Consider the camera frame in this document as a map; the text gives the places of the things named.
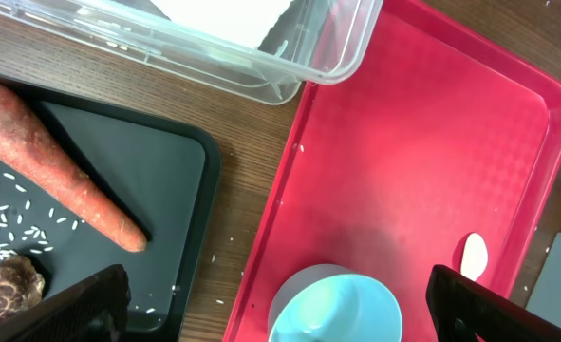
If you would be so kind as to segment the orange carrot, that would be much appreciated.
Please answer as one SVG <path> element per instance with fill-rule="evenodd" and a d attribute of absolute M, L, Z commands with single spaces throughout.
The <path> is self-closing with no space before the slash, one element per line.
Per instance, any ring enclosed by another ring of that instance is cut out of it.
<path fill-rule="evenodd" d="M 23 100 L 2 85 L 0 162 L 124 250 L 146 249 L 147 238 L 140 227 L 67 155 Z"/>

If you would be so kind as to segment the white rice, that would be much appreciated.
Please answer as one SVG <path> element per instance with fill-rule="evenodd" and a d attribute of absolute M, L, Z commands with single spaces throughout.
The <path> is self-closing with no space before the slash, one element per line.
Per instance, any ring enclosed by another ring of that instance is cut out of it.
<path fill-rule="evenodd" d="M 44 190 L 0 168 L 0 264 L 16 255 L 50 257 L 84 226 Z"/>

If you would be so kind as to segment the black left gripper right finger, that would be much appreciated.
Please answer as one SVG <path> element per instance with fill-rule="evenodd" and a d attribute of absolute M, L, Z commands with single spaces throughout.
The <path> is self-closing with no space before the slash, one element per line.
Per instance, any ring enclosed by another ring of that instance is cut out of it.
<path fill-rule="evenodd" d="M 432 269 L 426 303 L 439 342 L 561 342 L 561 328 L 447 266 Z"/>

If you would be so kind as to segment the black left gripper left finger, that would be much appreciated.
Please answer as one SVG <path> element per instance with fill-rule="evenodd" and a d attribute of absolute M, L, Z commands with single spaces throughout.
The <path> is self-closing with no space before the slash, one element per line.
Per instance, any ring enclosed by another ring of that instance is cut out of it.
<path fill-rule="evenodd" d="M 118 341 L 128 304 L 127 273 L 114 264 L 1 322 L 0 342 Z"/>

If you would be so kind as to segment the white plastic spoon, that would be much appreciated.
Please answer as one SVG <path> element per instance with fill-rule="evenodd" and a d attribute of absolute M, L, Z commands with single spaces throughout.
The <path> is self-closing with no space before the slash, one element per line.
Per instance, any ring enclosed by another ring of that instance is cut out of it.
<path fill-rule="evenodd" d="M 489 254 L 483 237 L 478 233 L 471 233 L 464 243 L 460 273 L 472 281 L 477 281 L 486 270 L 488 261 Z"/>

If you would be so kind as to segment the blue bowl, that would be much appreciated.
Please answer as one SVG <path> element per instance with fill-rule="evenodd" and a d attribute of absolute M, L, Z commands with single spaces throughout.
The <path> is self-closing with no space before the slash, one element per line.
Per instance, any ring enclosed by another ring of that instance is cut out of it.
<path fill-rule="evenodd" d="M 402 312 L 379 280 L 334 264 L 286 280 L 268 315 L 269 342 L 401 342 Z"/>

